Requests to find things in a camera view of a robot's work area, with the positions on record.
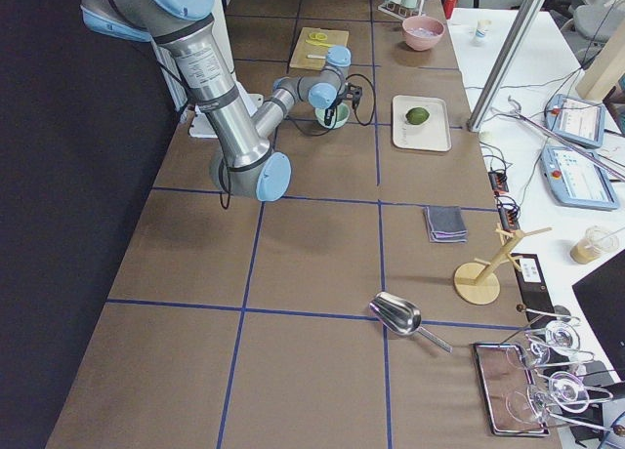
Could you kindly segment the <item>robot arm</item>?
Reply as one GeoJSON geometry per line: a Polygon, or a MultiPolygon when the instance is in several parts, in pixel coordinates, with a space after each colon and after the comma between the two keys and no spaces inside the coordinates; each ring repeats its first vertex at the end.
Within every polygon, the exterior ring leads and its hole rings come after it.
{"type": "Polygon", "coordinates": [[[351,52],[333,46],[313,77],[284,77],[254,112],[227,69],[213,36],[215,0],[81,0],[83,21],[93,31],[125,40],[154,42],[168,50],[184,76],[188,95],[207,117],[220,149],[211,160],[213,183],[227,195],[275,201],[291,179],[288,157],[272,149],[270,134],[298,102],[325,112],[330,123],[343,100],[358,102],[348,81],[351,52]]]}

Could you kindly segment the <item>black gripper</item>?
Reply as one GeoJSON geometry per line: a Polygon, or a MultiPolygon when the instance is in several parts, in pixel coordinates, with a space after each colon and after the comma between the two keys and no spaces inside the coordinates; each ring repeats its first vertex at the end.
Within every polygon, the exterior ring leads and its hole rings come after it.
{"type": "Polygon", "coordinates": [[[335,107],[341,102],[350,102],[352,107],[357,107],[361,97],[362,88],[352,83],[348,83],[346,85],[346,89],[337,96],[335,101],[328,108],[335,107]]]}

